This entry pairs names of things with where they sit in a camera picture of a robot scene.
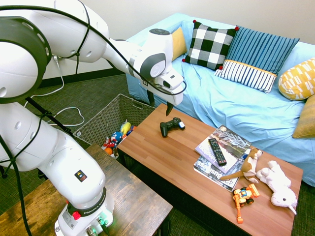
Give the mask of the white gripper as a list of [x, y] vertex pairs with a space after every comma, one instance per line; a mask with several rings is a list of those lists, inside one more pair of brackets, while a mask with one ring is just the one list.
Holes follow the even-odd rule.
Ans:
[[154, 94], [167, 102], [166, 116], [169, 116], [173, 107], [179, 105], [184, 97], [184, 82], [177, 88], [170, 89], [165, 86], [142, 81], [142, 87], [147, 90], [147, 96], [151, 107], [155, 106]]

